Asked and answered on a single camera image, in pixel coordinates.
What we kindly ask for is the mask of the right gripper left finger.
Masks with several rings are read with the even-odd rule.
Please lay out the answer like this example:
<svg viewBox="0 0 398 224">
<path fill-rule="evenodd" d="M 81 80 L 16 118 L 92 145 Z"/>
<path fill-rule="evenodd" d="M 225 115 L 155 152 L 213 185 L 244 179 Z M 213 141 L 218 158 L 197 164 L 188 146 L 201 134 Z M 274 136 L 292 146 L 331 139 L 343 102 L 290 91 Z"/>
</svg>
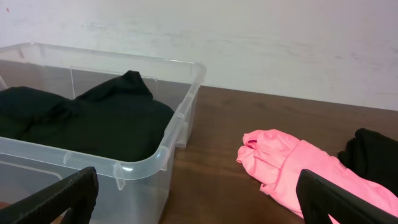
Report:
<svg viewBox="0 0 398 224">
<path fill-rule="evenodd" d="M 61 223 L 88 224 L 98 192 L 96 169 L 86 167 L 1 209 L 1 223 L 52 223 L 64 214 Z"/>
</svg>

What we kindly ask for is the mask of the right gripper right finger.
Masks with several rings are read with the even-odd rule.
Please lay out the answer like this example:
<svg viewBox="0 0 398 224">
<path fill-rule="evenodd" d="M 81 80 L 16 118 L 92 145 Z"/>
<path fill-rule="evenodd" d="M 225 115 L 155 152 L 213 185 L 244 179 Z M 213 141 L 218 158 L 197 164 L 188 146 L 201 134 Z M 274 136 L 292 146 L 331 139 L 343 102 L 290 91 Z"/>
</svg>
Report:
<svg viewBox="0 0 398 224">
<path fill-rule="evenodd" d="M 306 224 L 397 224 L 397 217 L 303 169 L 296 194 Z"/>
</svg>

